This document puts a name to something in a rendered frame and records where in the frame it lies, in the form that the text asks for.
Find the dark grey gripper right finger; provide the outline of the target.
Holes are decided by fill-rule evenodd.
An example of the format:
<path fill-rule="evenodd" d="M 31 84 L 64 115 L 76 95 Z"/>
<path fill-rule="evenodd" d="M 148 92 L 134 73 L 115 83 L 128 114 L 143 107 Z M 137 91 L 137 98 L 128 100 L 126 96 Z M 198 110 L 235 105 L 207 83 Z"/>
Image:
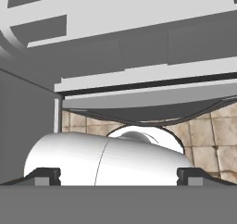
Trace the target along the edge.
<path fill-rule="evenodd" d="M 233 182 L 214 178 L 201 168 L 178 168 L 177 185 L 182 186 L 234 186 Z"/>

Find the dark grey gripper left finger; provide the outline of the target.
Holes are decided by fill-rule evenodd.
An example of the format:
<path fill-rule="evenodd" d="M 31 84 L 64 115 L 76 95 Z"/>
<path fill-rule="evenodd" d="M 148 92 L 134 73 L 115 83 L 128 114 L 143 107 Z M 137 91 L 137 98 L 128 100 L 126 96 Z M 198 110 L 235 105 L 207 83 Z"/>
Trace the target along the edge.
<path fill-rule="evenodd" d="M 30 185 L 30 186 L 60 186 L 60 168 L 36 168 L 25 177 L 10 180 L 4 183 L 7 185 Z"/>

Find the dark grey curved panel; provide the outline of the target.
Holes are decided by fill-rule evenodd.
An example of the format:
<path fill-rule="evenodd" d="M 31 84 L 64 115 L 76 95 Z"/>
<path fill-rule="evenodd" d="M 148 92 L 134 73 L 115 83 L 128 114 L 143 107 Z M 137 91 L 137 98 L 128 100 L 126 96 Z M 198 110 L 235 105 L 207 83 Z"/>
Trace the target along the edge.
<path fill-rule="evenodd" d="M 63 108 L 125 124 L 181 123 L 237 102 L 237 79 L 68 96 Z"/>

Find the grey flat side panel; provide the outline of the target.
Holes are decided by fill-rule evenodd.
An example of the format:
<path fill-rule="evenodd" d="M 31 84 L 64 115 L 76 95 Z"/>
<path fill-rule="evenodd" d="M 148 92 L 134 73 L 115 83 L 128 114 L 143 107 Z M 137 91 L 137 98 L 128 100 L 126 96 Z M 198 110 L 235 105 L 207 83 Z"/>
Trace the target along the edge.
<path fill-rule="evenodd" d="M 0 183 L 23 176 L 32 147 L 54 132 L 61 96 L 0 70 Z"/>

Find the white rounded cylinder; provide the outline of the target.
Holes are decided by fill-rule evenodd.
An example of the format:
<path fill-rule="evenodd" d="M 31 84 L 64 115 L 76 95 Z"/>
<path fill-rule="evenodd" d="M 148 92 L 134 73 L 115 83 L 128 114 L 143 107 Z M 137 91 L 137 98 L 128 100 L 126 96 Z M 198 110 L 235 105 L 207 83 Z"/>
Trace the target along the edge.
<path fill-rule="evenodd" d="M 177 169 L 192 165 L 170 131 L 126 126 L 107 136 L 45 135 L 30 150 L 24 173 L 59 168 L 63 186 L 174 186 Z"/>

